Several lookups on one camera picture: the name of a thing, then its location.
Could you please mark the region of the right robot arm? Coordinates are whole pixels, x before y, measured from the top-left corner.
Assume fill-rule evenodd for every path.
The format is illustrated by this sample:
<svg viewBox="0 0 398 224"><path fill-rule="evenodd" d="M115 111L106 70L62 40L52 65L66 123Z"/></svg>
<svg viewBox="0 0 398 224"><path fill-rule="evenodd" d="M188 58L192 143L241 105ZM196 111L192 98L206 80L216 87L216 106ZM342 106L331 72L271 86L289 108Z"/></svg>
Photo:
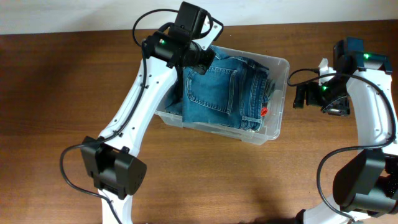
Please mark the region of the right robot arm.
<svg viewBox="0 0 398 224"><path fill-rule="evenodd" d="M397 213L397 115L389 57L367 52L362 39L337 42L315 78L297 83L294 108L318 106L335 116L355 115L356 156L333 180L333 192L300 211L296 223L362 223Z"/></svg>

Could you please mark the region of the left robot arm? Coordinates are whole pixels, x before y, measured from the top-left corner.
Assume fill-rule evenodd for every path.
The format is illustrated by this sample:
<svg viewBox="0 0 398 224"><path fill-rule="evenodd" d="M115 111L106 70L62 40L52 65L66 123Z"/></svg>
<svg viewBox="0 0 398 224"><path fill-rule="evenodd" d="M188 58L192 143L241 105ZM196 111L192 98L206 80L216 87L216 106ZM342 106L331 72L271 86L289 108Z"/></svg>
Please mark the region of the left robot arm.
<svg viewBox="0 0 398 224"><path fill-rule="evenodd" d="M146 165L137 156L159 103L184 68L203 75L215 53L211 43L223 25L211 14L182 2L174 22L161 26L141 43L142 60L136 79L113 120L80 149L88 175L102 200L103 223L131 223L132 196L141 186Z"/></svg>

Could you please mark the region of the dark blue jeans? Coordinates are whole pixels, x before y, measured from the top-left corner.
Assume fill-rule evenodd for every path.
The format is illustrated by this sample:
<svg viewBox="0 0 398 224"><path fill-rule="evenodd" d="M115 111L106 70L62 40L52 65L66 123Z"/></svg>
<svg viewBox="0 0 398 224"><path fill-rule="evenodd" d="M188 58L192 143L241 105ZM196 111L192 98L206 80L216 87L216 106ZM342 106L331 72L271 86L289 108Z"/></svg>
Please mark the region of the dark blue jeans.
<svg viewBox="0 0 398 224"><path fill-rule="evenodd" d="M182 97L174 93L166 100L166 112L184 123L207 123L258 131L269 69L242 56L230 56L212 45L215 58L204 75L183 69Z"/></svg>

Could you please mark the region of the light blue jeans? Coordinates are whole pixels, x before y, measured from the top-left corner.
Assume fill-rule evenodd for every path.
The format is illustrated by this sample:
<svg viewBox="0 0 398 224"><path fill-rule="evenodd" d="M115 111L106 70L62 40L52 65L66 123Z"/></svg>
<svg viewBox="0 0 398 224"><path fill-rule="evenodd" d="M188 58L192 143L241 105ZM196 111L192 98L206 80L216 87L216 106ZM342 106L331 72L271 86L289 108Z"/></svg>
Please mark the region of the light blue jeans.
<svg viewBox="0 0 398 224"><path fill-rule="evenodd" d="M273 79L266 80L266 85L265 85L264 95L263 95L263 103L268 103L269 100L272 98L272 95L275 91L275 84L276 84L276 81Z"/></svg>

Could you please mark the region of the clear plastic storage bin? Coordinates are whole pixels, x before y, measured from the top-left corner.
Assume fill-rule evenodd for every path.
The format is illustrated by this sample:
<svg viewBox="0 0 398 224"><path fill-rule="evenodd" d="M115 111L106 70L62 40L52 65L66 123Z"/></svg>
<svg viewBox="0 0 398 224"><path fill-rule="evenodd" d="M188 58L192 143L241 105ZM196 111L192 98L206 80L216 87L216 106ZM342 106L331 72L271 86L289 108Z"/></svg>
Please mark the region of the clear plastic storage bin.
<svg viewBox="0 0 398 224"><path fill-rule="evenodd" d="M280 134L282 124L285 92L287 88L286 80L289 76L290 69L289 62L284 58L273 57L270 55L255 54L252 52L245 52L225 47L221 47L220 49L230 56L247 57L259 62L270 70L269 78L275 80L275 90L273 92L272 98L268 102L268 112L265 117L263 117L262 127L260 130L253 132L222 125L184 123L181 116L166 112L166 100L167 97L171 95L171 91L167 92L167 96L165 96L159 103L154 114L159 116L162 121L169 126L196 129L229 138L239 139L241 141L249 142L255 145L262 145L268 140L277 139Z"/></svg>

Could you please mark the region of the black red grey garment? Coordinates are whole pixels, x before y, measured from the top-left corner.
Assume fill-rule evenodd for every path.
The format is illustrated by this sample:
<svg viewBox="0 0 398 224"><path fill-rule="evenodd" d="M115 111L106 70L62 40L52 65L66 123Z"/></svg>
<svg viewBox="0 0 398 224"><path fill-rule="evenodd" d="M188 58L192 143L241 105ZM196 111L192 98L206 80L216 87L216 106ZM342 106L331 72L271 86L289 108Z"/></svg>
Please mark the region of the black red grey garment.
<svg viewBox="0 0 398 224"><path fill-rule="evenodd" d="M268 109L266 107L262 108L261 116L265 116L268 113Z"/></svg>

